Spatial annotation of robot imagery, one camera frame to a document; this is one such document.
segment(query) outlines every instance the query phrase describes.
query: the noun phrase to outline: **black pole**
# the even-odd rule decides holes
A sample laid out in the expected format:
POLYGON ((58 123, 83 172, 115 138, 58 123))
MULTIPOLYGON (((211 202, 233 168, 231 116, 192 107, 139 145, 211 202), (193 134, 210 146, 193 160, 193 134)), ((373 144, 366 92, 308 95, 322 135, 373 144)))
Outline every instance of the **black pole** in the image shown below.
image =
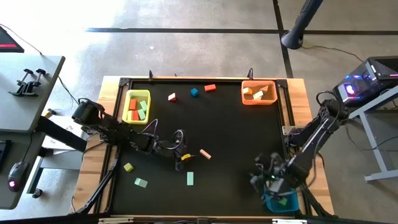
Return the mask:
POLYGON ((310 24, 312 17, 318 11, 323 0, 306 0, 296 19, 294 27, 281 38, 282 44, 288 49, 299 49, 303 45, 304 30, 310 24))

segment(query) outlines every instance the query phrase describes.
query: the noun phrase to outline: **purple light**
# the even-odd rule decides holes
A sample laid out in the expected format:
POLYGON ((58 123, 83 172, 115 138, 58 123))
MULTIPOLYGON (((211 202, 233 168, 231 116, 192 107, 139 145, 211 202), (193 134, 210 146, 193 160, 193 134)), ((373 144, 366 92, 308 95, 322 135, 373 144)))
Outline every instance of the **purple light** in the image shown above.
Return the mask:
POLYGON ((347 90, 347 93, 349 93, 351 95, 355 93, 355 91, 353 90, 353 87, 351 85, 346 85, 346 90, 347 90))

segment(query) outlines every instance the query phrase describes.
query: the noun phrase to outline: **blue bin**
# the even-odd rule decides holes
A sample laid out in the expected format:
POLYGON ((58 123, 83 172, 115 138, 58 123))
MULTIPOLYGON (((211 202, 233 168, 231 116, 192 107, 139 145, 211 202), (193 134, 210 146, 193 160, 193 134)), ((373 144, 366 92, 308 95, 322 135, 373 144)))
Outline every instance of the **blue bin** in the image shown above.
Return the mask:
POLYGON ((287 199, 286 205, 282 205, 277 200, 270 199, 270 196, 266 194, 267 208, 274 213, 294 212, 300 209, 296 192, 286 195, 285 198, 287 199))

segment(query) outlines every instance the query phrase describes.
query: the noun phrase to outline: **wooden block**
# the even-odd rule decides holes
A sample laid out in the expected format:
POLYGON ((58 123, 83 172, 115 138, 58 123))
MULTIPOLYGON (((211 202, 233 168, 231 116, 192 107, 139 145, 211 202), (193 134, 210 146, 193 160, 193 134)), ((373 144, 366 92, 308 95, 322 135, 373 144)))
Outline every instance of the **wooden block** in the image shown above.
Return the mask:
POLYGON ((177 98, 175 97, 175 93, 169 96, 169 101, 175 101, 177 98))
POLYGON ((132 112, 132 120, 133 121, 139 121, 138 111, 133 111, 132 112))
POLYGON ((253 95, 253 99, 255 100, 261 100, 261 97, 264 95, 264 93, 260 90, 256 94, 253 95))
POLYGON ((147 111, 147 103, 144 100, 139 102, 139 104, 141 105, 142 110, 147 111))
POLYGON ((214 90, 216 90, 216 85, 215 85, 215 84, 206 85, 206 86, 205 86, 205 91, 206 91, 206 92, 208 92, 208 91, 214 91, 214 90))
POLYGON ((130 172, 134 169, 134 167, 130 163, 126 163, 123 167, 127 172, 130 172))
POLYGON ((148 184, 148 181, 142 180, 142 179, 140 179, 140 178, 137 178, 136 181, 134 182, 134 184, 135 184, 135 185, 138 185, 138 186, 140 186, 140 187, 146 188, 146 187, 147 187, 147 184, 148 184))
POLYGON ((145 115, 145 112, 143 109, 138 110, 138 116, 139 116, 139 119, 141 119, 141 120, 145 119, 146 115, 145 115))
POLYGON ((127 112, 127 120, 128 120, 128 121, 132 121, 132 120, 133 120, 132 114, 133 114, 133 111, 128 111, 128 112, 127 112))
POLYGON ((246 87, 243 89, 243 94, 253 94, 253 90, 251 90, 249 87, 246 87))
POLYGON ((187 172, 187 185, 193 186, 193 172, 187 172))
POLYGON ((260 89, 261 91, 267 92, 268 91, 268 86, 264 86, 260 89))
POLYGON ((135 110, 135 109, 137 109, 137 100, 136 99, 131 99, 130 100, 129 110, 135 110))
POLYGON ((191 89, 191 95, 196 97, 199 94, 199 91, 196 88, 191 89))
POLYGON ((207 159, 211 158, 211 155, 209 153, 207 153, 206 151, 204 151, 203 149, 200 149, 200 154, 202 154, 204 157, 206 157, 207 159))

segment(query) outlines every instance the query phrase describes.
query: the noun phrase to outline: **orange bin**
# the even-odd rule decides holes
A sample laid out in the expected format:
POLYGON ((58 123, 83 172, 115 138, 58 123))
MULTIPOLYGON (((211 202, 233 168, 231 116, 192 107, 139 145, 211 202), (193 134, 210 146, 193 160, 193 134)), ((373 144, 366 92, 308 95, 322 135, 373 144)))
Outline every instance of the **orange bin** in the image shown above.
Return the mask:
POLYGON ((242 82, 241 88, 242 103, 244 105, 271 105, 277 99, 276 86, 274 81, 269 80, 246 80, 242 82), (260 100, 253 99, 253 95, 260 91, 261 88, 268 86, 268 90, 264 93, 260 100), (243 94, 243 89, 249 87, 253 95, 243 94))

